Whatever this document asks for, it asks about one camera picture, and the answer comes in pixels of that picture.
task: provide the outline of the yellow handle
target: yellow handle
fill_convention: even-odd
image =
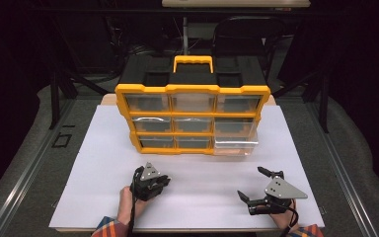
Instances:
[[[211,56],[179,55],[175,56],[174,73],[177,72],[178,63],[208,63],[210,72],[213,73],[213,58]]]

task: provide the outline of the background table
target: background table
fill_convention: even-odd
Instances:
[[[261,231],[275,228],[267,215],[251,216],[240,201],[264,198],[270,178],[263,166],[284,171],[285,179],[308,195],[297,201],[300,225],[324,227],[319,208],[279,106],[263,108],[260,145],[251,156],[139,154],[116,106],[98,106],[49,227],[92,231],[103,216],[116,216],[119,190],[134,170],[151,162],[172,181],[135,224],[135,231]]]

